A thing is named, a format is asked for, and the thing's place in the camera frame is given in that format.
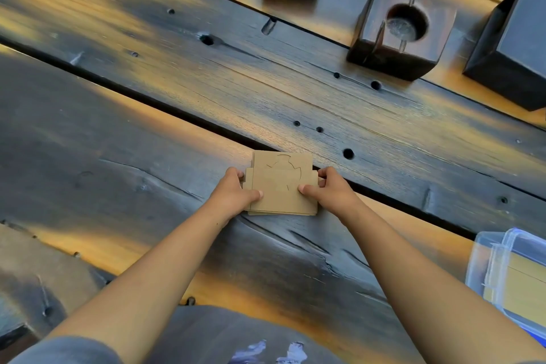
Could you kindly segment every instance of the wooden cube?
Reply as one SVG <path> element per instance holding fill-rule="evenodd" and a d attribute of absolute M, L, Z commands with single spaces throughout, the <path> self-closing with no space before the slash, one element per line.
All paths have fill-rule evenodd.
<path fill-rule="evenodd" d="M 431 0 L 368 0 L 347 54 L 349 62 L 406 80 L 436 66 L 456 9 Z"/>
<path fill-rule="evenodd" d="M 491 13 L 464 75 L 534 111 L 546 107 L 546 0 L 503 0 Z"/>

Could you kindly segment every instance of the plastic container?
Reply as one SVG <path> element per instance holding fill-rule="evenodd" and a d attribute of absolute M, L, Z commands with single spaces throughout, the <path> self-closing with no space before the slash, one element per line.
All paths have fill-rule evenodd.
<path fill-rule="evenodd" d="M 546 347 L 546 327 L 503 308 L 511 253 L 546 267 L 545 240 L 520 229 L 480 232 L 472 248 L 465 283 Z"/>

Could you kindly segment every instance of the wooden table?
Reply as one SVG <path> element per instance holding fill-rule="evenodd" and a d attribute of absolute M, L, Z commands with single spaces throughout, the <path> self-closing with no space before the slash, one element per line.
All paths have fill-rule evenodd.
<path fill-rule="evenodd" d="M 306 150 L 462 280 L 462 236 L 546 236 L 544 113 L 459 75 L 499 0 L 443 1 L 442 63 L 408 84 L 345 62 L 365 0 L 0 0 L 0 216 L 118 274 L 252 149 Z M 348 362 L 421 362 L 327 213 L 238 216 L 187 295 Z"/>

